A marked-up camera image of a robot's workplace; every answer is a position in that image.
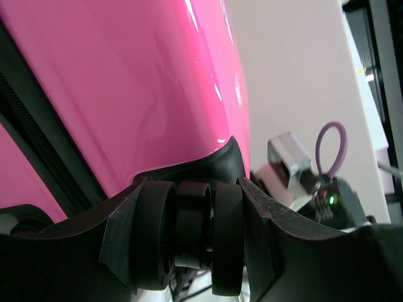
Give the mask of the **pink hard-shell suitcase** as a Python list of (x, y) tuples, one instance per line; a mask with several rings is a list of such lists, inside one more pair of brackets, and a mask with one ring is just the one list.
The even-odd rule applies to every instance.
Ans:
[(2, 1), (3, 235), (41, 232), (149, 178), (130, 267), (160, 291), (209, 270), (238, 296), (247, 88), (225, 1)]

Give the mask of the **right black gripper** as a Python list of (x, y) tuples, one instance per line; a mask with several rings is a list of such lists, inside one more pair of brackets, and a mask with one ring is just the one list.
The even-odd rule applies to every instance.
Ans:
[(344, 232), (375, 222), (374, 216), (365, 214), (357, 193), (348, 182), (336, 177), (323, 184), (298, 213), (321, 225)]

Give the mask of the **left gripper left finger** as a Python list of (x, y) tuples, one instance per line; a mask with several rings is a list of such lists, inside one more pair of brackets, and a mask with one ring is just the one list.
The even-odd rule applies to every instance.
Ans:
[(41, 232), (1, 235), (1, 301), (130, 301), (130, 242), (149, 178)]

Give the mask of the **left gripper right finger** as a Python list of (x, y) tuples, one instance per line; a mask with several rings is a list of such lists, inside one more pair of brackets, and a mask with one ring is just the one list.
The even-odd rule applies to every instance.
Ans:
[(243, 193), (252, 301), (401, 301), (402, 227), (345, 233), (271, 199), (249, 179)]

